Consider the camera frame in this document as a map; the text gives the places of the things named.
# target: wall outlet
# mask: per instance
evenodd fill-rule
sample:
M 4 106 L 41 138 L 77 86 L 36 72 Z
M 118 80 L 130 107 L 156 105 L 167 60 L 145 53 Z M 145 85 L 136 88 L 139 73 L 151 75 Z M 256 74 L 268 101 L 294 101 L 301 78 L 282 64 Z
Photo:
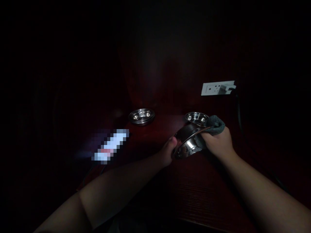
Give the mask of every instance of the wall outlet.
M 234 85 L 234 81 L 203 83 L 201 95 L 230 94 L 231 91 L 225 91 L 224 89 L 220 88 L 222 84 Z

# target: gray cloth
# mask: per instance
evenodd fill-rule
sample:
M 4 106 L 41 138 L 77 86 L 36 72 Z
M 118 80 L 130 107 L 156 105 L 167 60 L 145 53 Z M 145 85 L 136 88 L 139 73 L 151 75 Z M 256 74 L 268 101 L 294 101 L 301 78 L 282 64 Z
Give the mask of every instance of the gray cloth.
M 209 132 L 211 135 L 217 135 L 222 133 L 225 129 L 225 123 L 216 115 L 210 116 L 204 123 L 204 126 L 209 127 L 206 132 Z M 193 151 L 199 152 L 202 149 L 206 149 L 205 141 L 200 134 L 194 136 L 194 140 L 198 147 L 196 147 Z
M 204 126 L 209 127 L 206 132 L 209 132 L 212 136 L 220 134 L 225 129 L 225 123 L 216 115 L 210 116 L 205 122 Z

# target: stainless steel bowl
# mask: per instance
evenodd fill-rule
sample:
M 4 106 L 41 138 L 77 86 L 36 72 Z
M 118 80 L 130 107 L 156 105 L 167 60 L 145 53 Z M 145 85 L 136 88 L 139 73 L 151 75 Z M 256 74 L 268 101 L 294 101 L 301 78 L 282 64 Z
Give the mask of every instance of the stainless steel bowl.
M 198 126 L 191 123 L 178 130 L 175 134 L 177 146 L 174 149 L 173 157 L 176 159 L 183 159 L 196 153 L 199 146 L 194 136 L 208 128 L 210 127 Z
M 187 121 L 203 126 L 208 116 L 199 112 L 189 112 L 185 115 Z
M 138 126 L 150 124 L 155 117 L 155 112 L 148 108 L 141 108 L 129 114 L 129 121 Z

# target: hand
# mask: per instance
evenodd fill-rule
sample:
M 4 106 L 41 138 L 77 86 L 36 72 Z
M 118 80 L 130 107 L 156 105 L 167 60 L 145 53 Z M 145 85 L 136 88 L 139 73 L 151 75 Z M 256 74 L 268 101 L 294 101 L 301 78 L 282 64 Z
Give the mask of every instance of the hand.
M 207 148 L 219 159 L 235 155 L 232 146 L 230 130 L 225 127 L 224 131 L 218 135 L 212 136 L 208 132 L 201 133 Z
M 176 137 L 172 136 L 164 144 L 163 148 L 155 155 L 159 158 L 161 164 L 166 167 L 172 162 L 172 152 L 177 145 Z

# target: bowl rim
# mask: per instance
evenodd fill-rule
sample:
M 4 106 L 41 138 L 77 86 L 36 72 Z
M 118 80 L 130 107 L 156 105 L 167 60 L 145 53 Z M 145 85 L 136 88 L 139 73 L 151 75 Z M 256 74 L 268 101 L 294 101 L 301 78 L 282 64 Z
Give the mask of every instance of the bowl rim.
M 191 136 L 189 136 L 186 140 L 184 140 L 181 144 L 180 144 L 180 146 L 175 150 L 175 152 L 173 153 L 173 158 L 175 158 L 176 159 L 176 153 L 177 153 L 177 151 L 180 149 L 180 147 L 183 145 L 183 144 L 185 144 L 186 143 L 186 141 L 188 141 L 190 138 L 192 138 L 193 136 L 195 136 L 195 135 L 197 135 L 197 134 L 199 134 L 199 133 L 201 133 L 202 131 L 204 131 L 204 130 L 206 130 L 206 129 L 208 129 L 208 128 L 210 128 L 210 126 L 209 127 L 205 127 L 205 126 L 199 126 L 198 128 L 201 128 L 200 130 L 198 130 L 197 132 L 195 132 L 195 133 L 193 133 Z
M 130 118 L 130 116 L 131 116 L 133 113 L 139 112 L 139 111 L 141 111 L 141 110 L 149 110 L 149 111 L 151 112 L 151 115 L 150 115 L 148 118 L 143 119 L 143 120 L 134 120 L 134 119 Z M 132 111 L 132 112 L 128 115 L 128 119 L 129 119 L 129 121 L 131 121 L 131 122 L 144 122 L 144 121 L 147 121 L 147 120 L 149 120 L 150 118 L 154 117 L 155 115 L 156 115 L 156 114 L 155 114 L 155 112 L 154 112 L 152 109 L 149 109 L 149 108 L 140 108 L 140 109 L 137 109 L 137 110 Z
M 190 121 L 190 120 L 188 120 L 188 119 L 187 119 L 187 116 L 188 116 L 189 114 L 191 114 L 191 113 L 200 113 L 200 114 L 202 114 L 202 115 L 206 116 L 206 119 L 207 119 L 207 118 L 209 118 L 209 116 L 208 116 L 208 115 L 206 115 L 206 114 L 204 114 L 204 113 L 201 113 L 201 112 L 188 112 L 188 113 L 186 113 L 186 114 L 185 114 L 185 119 L 186 119 L 187 121 L 189 121 L 189 122 L 193 123 L 193 124 L 201 125 L 201 124 L 194 123 L 193 121 Z

